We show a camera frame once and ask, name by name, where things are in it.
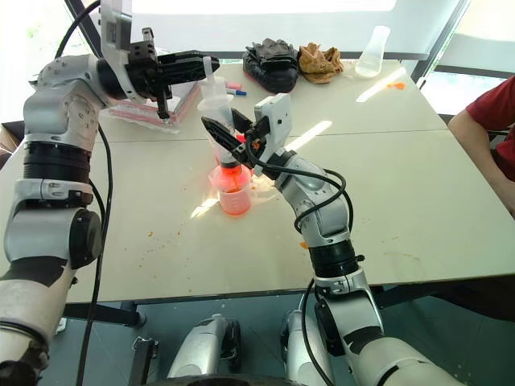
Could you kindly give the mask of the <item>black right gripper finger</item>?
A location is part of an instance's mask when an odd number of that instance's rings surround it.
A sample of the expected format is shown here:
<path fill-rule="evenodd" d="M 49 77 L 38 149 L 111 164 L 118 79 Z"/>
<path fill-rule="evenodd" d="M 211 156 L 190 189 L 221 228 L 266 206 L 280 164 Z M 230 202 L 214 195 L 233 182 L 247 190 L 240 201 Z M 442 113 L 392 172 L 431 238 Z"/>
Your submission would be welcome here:
<path fill-rule="evenodd" d="M 224 125 L 210 117 L 202 117 L 201 121 L 212 140 L 216 143 L 215 148 L 219 160 L 244 159 L 244 149 L 241 147 L 241 143 Z"/>
<path fill-rule="evenodd" d="M 247 133 L 253 128 L 253 122 L 237 109 L 231 109 L 234 129 L 239 133 Z"/>

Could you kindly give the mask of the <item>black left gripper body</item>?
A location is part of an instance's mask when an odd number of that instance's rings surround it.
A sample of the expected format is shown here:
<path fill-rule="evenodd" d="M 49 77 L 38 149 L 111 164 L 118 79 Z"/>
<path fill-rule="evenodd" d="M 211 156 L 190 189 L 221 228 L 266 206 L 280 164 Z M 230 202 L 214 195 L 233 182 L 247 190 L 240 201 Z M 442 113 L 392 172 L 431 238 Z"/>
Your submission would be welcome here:
<path fill-rule="evenodd" d="M 172 98 L 171 86 L 164 81 L 164 72 L 154 45 L 150 27 L 142 29 L 143 40 L 130 45 L 126 71 L 135 92 L 157 103 L 160 119 L 170 119 L 167 101 Z"/>

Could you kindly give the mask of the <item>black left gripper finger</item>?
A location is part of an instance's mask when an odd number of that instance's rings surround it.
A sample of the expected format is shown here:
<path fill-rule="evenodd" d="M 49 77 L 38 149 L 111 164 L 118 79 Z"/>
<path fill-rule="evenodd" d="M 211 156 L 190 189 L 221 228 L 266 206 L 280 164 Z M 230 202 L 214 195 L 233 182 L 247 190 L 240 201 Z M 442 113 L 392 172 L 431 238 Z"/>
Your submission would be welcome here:
<path fill-rule="evenodd" d="M 204 57 L 211 60 L 212 70 L 215 72 L 220 67 L 217 57 L 203 51 L 181 51 L 158 56 L 158 61 L 163 69 L 172 72 L 204 70 Z"/>
<path fill-rule="evenodd" d="M 202 80 L 206 77 L 203 66 L 186 65 L 186 66 L 166 66 L 163 67 L 163 72 L 160 76 L 160 81 L 163 84 L 182 84 L 192 81 Z"/>

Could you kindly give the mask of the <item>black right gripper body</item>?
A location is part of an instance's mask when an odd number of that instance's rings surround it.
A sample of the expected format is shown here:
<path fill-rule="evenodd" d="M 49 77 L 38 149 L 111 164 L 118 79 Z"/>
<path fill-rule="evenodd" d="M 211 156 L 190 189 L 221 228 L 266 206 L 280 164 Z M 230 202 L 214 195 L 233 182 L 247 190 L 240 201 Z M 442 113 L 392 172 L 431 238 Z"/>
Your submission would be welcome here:
<path fill-rule="evenodd" d="M 243 133 L 245 141 L 241 143 L 244 149 L 244 159 L 237 160 L 239 163 L 254 169 L 255 175 L 265 175 L 270 177 L 270 171 L 267 170 L 259 158 L 266 149 L 266 135 L 270 133 L 270 122 L 268 120 L 259 120 L 253 123 L 253 128 L 247 133 Z"/>

